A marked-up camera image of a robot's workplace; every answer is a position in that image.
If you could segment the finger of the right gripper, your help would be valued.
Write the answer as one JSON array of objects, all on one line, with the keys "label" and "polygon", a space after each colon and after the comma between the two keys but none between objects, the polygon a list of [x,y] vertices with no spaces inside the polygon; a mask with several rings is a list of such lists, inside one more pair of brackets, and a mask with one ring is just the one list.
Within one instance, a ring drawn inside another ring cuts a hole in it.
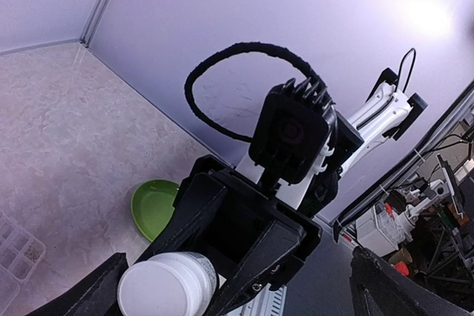
[{"label": "finger of the right gripper", "polygon": [[207,307],[208,315],[223,315],[246,303],[258,290],[286,285],[304,265],[297,255],[306,232],[297,223],[273,220],[246,252]]},{"label": "finger of the right gripper", "polygon": [[180,194],[164,231],[138,257],[146,261],[163,252],[202,252],[218,268],[228,267],[228,177],[223,172],[195,175]]}]

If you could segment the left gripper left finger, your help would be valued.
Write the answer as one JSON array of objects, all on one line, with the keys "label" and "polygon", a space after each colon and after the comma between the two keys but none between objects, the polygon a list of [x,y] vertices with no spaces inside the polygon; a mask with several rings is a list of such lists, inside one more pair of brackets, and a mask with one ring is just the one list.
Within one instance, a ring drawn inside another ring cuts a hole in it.
[{"label": "left gripper left finger", "polygon": [[126,254],[117,252],[71,289],[29,315],[122,315],[117,291],[128,267]]}]

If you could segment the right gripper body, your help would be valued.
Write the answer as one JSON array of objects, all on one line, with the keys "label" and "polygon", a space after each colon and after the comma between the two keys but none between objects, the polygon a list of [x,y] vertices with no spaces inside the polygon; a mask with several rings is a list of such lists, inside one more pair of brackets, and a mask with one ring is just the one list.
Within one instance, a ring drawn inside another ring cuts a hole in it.
[{"label": "right gripper body", "polygon": [[228,197],[225,202],[228,214],[228,242],[226,243],[228,267],[218,268],[214,264],[217,271],[228,279],[259,234],[273,220],[287,224],[297,223],[303,227],[306,236],[298,248],[297,255],[305,263],[321,240],[320,228],[286,203],[263,193],[253,182],[213,156],[208,155],[197,160],[190,176],[184,180],[177,200],[188,188],[195,175],[214,172],[223,172],[228,177]]}]

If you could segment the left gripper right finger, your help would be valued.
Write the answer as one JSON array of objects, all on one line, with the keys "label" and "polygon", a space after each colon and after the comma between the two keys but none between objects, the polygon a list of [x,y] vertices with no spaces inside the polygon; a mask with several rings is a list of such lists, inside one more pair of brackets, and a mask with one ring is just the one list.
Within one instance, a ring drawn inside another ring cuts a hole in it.
[{"label": "left gripper right finger", "polygon": [[422,288],[369,249],[356,247],[350,288],[355,315],[469,315]]}]

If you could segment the small white pill bottle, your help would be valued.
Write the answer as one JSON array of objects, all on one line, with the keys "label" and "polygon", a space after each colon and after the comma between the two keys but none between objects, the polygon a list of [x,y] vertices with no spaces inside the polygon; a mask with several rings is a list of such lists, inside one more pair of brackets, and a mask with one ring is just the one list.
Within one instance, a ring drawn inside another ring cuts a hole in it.
[{"label": "small white pill bottle", "polygon": [[218,289],[210,260],[196,252],[167,252],[128,268],[118,283],[123,315],[203,315]]}]

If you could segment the clear plastic pill organizer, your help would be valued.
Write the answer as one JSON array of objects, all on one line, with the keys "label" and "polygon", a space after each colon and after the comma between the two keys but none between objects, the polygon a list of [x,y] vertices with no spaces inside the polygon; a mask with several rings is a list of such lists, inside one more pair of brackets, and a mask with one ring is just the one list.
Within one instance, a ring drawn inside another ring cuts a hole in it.
[{"label": "clear plastic pill organizer", "polygon": [[44,258],[45,245],[1,211],[1,315]]}]

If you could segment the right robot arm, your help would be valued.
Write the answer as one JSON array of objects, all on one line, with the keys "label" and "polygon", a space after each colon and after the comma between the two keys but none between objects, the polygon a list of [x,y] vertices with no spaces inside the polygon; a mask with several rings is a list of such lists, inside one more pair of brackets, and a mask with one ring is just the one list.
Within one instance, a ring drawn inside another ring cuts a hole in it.
[{"label": "right robot arm", "polygon": [[[208,118],[193,96],[193,85],[208,69],[247,53],[286,61],[304,76],[269,91],[252,136]],[[264,288],[287,285],[320,243],[313,216],[335,198],[339,180],[368,152],[400,138],[426,108],[418,95],[406,95],[399,76],[384,70],[362,108],[345,118],[321,77],[284,47],[241,42],[205,59],[185,81],[186,101],[197,118],[247,142],[249,150],[237,167],[213,155],[195,162],[170,222],[137,265],[170,285],[186,257],[208,260],[216,281],[205,315],[223,315]]]}]

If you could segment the green plate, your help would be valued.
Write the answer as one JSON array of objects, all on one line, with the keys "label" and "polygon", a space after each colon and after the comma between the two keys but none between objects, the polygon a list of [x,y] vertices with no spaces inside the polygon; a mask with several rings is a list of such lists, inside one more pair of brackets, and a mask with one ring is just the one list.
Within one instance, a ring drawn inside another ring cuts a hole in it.
[{"label": "green plate", "polygon": [[130,211],[137,230],[153,242],[170,221],[179,185],[156,179],[140,184],[130,199]]}]

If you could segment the front aluminium rail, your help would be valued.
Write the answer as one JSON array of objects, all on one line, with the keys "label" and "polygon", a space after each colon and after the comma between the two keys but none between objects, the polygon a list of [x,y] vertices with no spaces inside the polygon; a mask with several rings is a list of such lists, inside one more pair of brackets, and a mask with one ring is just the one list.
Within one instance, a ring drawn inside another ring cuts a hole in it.
[{"label": "front aluminium rail", "polygon": [[253,300],[242,307],[243,316],[282,316],[286,300],[287,287],[276,291],[262,290]]}]

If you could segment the right aluminium frame post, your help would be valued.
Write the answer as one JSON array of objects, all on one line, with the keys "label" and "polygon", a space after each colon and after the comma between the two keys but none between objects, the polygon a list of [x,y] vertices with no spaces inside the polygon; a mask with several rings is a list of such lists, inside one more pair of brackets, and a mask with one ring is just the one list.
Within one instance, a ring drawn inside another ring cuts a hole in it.
[{"label": "right aluminium frame post", "polygon": [[79,38],[84,47],[90,46],[109,2],[110,0],[96,0]]}]

